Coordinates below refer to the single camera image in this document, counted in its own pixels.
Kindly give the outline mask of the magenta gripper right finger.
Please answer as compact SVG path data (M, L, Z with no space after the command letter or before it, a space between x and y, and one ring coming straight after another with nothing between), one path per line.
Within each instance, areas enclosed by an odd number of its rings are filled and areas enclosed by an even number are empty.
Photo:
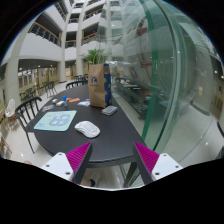
M133 153L145 185L182 169L167 153L157 154L137 142L133 143Z

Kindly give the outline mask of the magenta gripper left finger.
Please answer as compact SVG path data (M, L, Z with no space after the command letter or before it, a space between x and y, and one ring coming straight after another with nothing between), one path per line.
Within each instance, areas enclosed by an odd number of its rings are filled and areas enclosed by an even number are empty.
M85 143L68 153L58 152L42 169L65 180L80 184L92 154L92 143Z

